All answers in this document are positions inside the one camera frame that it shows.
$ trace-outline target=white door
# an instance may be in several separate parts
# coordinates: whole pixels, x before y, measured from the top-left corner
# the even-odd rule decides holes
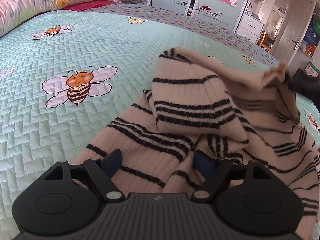
[[[314,0],[291,2],[284,24],[270,51],[277,60],[284,60],[288,65],[291,63],[307,32],[315,6]]]

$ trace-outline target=knit garment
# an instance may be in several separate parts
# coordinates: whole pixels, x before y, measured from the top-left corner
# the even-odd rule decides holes
[[[300,123],[295,93],[283,84],[286,72],[285,64],[243,71],[189,50],[165,51],[152,90],[108,124],[75,164],[120,149],[123,163],[112,181],[124,194],[190,195],[203,183],[192,168],[196,149],[235,164],[258,160],[301,198],[296,233],[310,239],[319,207],[317,148]]]

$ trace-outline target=pink fabric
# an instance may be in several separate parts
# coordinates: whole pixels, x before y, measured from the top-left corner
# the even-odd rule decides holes
[[[107,0],[95,0],[92,2],[84,2],[84,3],[78,3],[75,5],[67,6],[64,9],[65,10],[70,10],[70,11],[76,11],[76,12],[81,12],[87,9],[91,8],[98,8],[104,5],[110,5],[110,4],[115,4],[116,2],[110,2]]]

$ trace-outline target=beige sweater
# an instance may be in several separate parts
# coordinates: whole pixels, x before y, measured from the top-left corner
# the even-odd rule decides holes
[[[300,123],[285,64],[241,71],[181,48],[159,56],[152,90],[107,125],[76,159],[123,153],[112,181],[125,194],[187,192],[203,179],[195,149],[233,163],[262,162],[304,203],[297,229],[310,239],[319,206],[314,139]]]

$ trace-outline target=white drawer cabinet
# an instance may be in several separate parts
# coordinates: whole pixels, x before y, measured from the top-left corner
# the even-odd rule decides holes
[[[242,28],[242,27],[239,27],[238,31],[237,31],[237,34],[240,35],[240,36],[244,36],[246,37],[247,39],[249,39],[250,41],[252,41],[253,43],[256,43],[258,41],[258,36],[253,34],[252,32],[249,32],[248,30]]]
[[[243,19],[240,23],[240,27],[252,32],[253,34],[259,36],[263,28],[263,23],[254,19],[253,17],[244,14]]]

